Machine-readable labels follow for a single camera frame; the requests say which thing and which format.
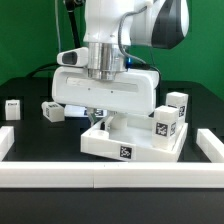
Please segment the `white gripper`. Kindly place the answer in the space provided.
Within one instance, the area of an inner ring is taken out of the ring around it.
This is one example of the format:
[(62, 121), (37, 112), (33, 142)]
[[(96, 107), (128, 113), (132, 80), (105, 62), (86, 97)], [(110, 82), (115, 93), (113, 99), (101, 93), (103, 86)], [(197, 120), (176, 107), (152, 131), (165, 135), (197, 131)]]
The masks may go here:
[(117, 73), (113, 81), (90, 78), (88, 53), (89, 49), (82, 47), (57, 55), (60, 67), (54, 73), (52, 84), (55, 102), (87, 107), (91, 125), (97, 122), (94, 108), (109, 110), (102, 122), (104, 131), (110, 130), (116, 112), (148, 116), (155, 110), (157, 71), (128, 69)]

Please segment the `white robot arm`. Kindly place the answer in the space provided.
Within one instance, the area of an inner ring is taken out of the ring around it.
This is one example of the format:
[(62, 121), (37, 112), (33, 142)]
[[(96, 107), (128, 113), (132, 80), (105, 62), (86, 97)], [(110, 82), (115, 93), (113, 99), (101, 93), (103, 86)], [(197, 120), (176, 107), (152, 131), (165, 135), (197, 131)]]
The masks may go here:
[(57, 56), (52, 98), (112, 114), (148, 116), (160, 75), (128, 52), (132, 45), (172, 49), (187, 35), (187, 0), (86, 0), (84, 47)]

